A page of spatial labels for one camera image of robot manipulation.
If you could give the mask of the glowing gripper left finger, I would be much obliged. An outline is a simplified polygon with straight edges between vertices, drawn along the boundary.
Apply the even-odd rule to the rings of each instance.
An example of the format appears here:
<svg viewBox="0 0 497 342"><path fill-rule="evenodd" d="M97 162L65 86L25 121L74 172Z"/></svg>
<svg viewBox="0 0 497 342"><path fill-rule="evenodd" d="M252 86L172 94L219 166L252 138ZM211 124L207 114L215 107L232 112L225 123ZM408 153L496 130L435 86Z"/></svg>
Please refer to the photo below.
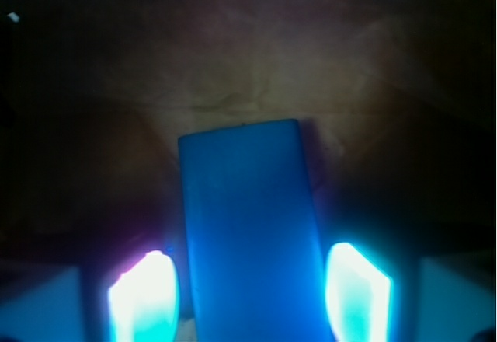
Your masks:
<svg viewBox="0 0 497 342"><path fill-rule="evenodd" d="M82 264L85 341L174 341L180 286L168 252L141 249Z"/></svg>

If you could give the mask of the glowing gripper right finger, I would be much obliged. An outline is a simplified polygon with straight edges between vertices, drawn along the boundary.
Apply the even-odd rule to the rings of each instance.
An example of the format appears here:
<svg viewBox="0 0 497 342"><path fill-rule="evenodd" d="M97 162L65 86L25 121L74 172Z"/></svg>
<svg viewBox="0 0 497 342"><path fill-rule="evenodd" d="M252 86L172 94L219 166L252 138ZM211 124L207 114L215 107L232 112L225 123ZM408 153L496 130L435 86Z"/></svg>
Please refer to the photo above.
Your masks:
<svg viewBox="0 0 497 342"><path fill-rule="evenodd" d="M325 304L336 341L414 341L419 266L390 246L333 243L325 262Z"/></svg>

